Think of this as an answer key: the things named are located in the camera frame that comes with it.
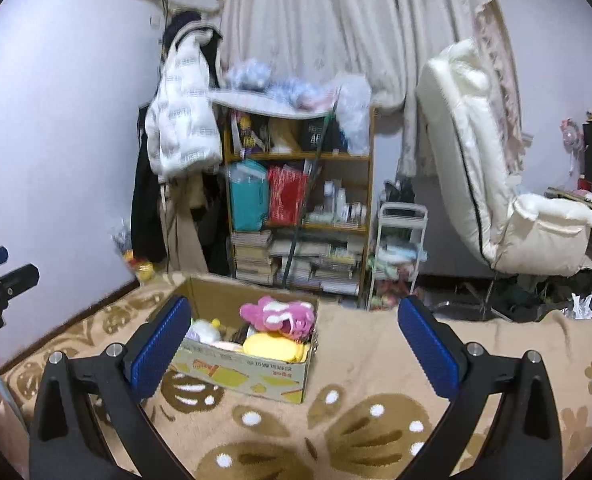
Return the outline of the yellow bear plush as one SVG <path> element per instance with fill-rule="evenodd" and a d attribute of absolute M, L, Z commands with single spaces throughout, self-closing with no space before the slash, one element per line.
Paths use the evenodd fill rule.
<path fill-rule="evenodd" d="M 299 363 L 307 359 L 310 344 L 303 344 L 275 333 L 256 333 L 245 339 L 243 350 L 246 356 Z"/>

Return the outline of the pink white plush toy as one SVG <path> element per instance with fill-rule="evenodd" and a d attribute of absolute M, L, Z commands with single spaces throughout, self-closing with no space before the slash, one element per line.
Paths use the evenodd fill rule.
<path fill-rule="evenodd" d="M 317 319 L 310 302 L 282 302 L 271 296 L 261 297 L 256 304 L 242 304 L 240 315 L 257 332 L 277 333 L 294 341 L 307 339 Z"/>

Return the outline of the purple hooded plush doll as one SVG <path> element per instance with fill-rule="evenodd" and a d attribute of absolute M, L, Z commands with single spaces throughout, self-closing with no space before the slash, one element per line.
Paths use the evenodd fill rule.
<path fill-rule="evenodd" d="M 222 341 L 220 326 L 221 323 L 218 318 L 213 318 L 211 321 L 197 318 L 192 321 L 185 338 L 201 344 L 213 344 Z"/>

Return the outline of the pale pink plush cushion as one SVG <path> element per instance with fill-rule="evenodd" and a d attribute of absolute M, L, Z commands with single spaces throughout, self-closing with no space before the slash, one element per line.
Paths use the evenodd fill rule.
<path fill-rule="evenodd" d="M 232 341 L 214 341 L 211 347 L 217 348 L 222 351 L 238 352 L 243 353 L 243 346 Z"/>

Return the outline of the black hanging coat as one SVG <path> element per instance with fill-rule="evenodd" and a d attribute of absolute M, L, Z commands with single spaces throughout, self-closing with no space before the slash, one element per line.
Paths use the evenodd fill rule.
<path fill-rule="evenodd" d="M 131 203 L 131 243 L 133 255 L 137 259 L 147 260 L 156 268 L 162 269 L 168 266 L 169 259 L 160 220 L 158 177 L 154 174 L 147 155 L 147 111 L 148 105 L 142 105 L 136 120 L 139 153 L 136 158 Z"/>

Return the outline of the beige flower pattern blanket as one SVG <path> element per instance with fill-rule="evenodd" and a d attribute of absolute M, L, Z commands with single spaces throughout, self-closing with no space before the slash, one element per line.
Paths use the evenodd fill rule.
<path fill-rule="evenodd" d="M 457 322 L 502 356 L 542 352 L 563 430 L 563 464 L 592 445 L 592 321 Z M 390 312 L 325 304 L 313 366 L 296 382 L 264 370 L 239 393 L 211 384 L 203 353 L 184 352 L 144 408 L 176 456 L 180 479 L 391 479 L 446 409 Z"/>

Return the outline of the cream folding floor chair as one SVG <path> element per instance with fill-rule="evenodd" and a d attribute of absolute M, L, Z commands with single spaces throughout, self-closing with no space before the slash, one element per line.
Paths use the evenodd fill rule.
<path fill-rule="evenodd" d="M 592 210 L 564 198 L 518 192 L 505 165 L 490 78 L 473 40 L 423 66 L 416 98 L 442 201 L 463 244 L 504 274 L 573 276 L 592 270 Z"/>

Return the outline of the open cardboard box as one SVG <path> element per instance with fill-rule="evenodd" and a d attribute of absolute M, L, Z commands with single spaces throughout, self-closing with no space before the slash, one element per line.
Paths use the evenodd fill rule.
<path fill-rule="evenodd" d="M 316 297 L 211 274 L 188 276 L 178 293 L 189 300 L 192 326 L 175 370 L 248 396 L 302 403 L 317 342 Z"/>

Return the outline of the white utility cart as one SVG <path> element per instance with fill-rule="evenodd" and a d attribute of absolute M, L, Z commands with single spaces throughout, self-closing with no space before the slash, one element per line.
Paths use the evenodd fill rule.
<path fill-rule="evenodd" d="M 368 260 L 370 286 L 366 307 L 392 310 L 415 291 L 428 225 L 425 206 L 386 202 L 378 210 L 373 252 Z"/>

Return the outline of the white puffer jacket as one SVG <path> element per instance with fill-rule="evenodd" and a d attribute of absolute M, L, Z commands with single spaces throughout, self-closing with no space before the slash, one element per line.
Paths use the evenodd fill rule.
<path fill-rule="evenodd" d="M 205 22 L 182 27 L 171 41 L 160 81 L 145 116 L 147 156 L 167 183 L 217 167 L 222 144 L 210 99 L 211 76 L 202 49 L 217 39 Z"/>

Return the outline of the teal gift bag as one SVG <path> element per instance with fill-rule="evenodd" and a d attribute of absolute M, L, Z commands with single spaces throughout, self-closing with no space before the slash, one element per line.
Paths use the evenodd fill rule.
<path fill-rule="evenodd" d="M 259 231 L 269 211 L 268 170 L 245 159 L 228 169 L 232 224 L 235 231 Z"/>

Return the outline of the red gift bag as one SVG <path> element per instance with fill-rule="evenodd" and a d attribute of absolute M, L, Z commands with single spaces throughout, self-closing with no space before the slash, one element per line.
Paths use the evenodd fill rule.
<path fill-rule="evenodd" d="M 272 166 L 268 180 L 269 220 L 279 226 L 294 226 L 305 198 L 308 177 L 289 166 Z"/>

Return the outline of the wooden bookshelf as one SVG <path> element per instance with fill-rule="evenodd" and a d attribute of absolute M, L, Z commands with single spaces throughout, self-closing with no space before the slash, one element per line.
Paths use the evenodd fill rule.
<path fill-rule="evenodd" d="M 253 284 L 364 294 L 372 230 L 374 107 L 360 110 L 354 150 L 339 110 L 226 112 L 233 274 Z"/>

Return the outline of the green pole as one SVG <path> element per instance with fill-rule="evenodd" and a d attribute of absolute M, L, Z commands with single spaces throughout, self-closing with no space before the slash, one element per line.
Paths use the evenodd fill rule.
<path fill-rule="evenodd" d="M 296 252 L 296 249 L 297 249 L 297 246 L 299 243 L 299 239 L 300 239 L 300 232 L 302 232 L 302 227 L 305 224 L 305 218 L 306 218 L 306 214 L 307 214 L 307 206 L 309 203 L 311 192 L 313 190 L 314 178 L 316 177 L 316 174 L 318 172 L 319 160 L 320 160 L 320 157 L 322 154 L 323 144 L 325 144 L 325 139 L 326 139 L 326 136 L 328 135 L 328 128 L 330 128 L 330 123 L 332 122 L 332 120 L 336 116 L 338 100 L 339 100 L 339 93 L 336 93 L 336 98 L 334 100 L 332 108 L 329 112 L 326 113 L 324 121 L 323 121 L 323 127 L 320 132 L 320 136 L 318 136 L 317 151 L 316 151 L 316 154 L 314 154 L 314 159 L 313 159 L 313 162 L 311 165 L 311 170 L 309 171 L 309 174 L 308 174 L 307 187 L 306 187 L 304 200 L 302 201 L 302 206 L 299 208 L 298 220 L 297 220 L 296 226 L 294 227 L 292 242 L 290 243 L 290 252 L 288 253 L 287 262 L 285 263 L 285 266 L 283 269 L 283 277 L 282 277 L 282 282 L 281 282 L 281 285 L 283 288 L 287 288 L 287 285 L 290 282 L 290 267 L 292 266 L 292 262 L 295 257 L 295 252 Z"/>

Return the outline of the beige lace curtain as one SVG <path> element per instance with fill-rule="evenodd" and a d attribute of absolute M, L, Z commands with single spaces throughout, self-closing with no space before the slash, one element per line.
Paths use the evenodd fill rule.
<path fill-rule="evenodd" d="M 422 66 L 471 38 L 490 77 L 491 106 L 505 163 L 523 168 L 520 95 L 510 35 L 498 0 L 218 0 L 226 67 L 248 58 L 279 77 L 323 84 L 339 73 L 366 76 L 372 100 L 399 118 L 398 171 L 435 171 L 415 88 Z"/>

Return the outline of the yellow toy by wall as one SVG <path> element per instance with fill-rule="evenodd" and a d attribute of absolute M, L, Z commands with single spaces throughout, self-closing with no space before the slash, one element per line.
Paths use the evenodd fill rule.
<path fill-rule="evenodd" d="M 131 250 L 122 254 L 122 260 L 140 283 L 149 281 L 155 274 L 154 266 L 146 259 L 136 258 Z"/>

